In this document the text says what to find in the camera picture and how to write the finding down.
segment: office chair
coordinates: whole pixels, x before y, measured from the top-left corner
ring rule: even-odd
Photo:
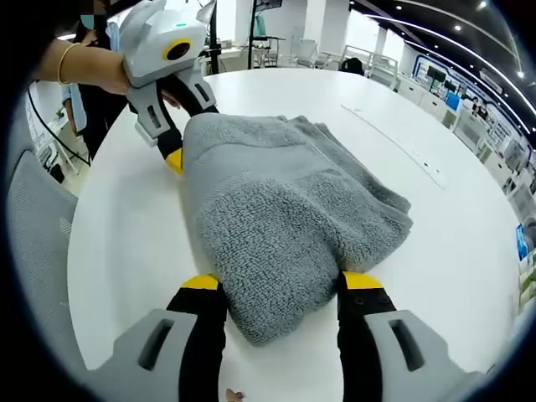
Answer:
[[[40,165],[23,107],[16,117],[5,177],[13,265],[44,342],[68,373],[79,378],[86,368],[67,296],[67,249],[77,198]]]
[[[312,39],[300,39],[300,47],[295,59],[296,66],[314,69],[318,58],[317,46],[317,42]]]

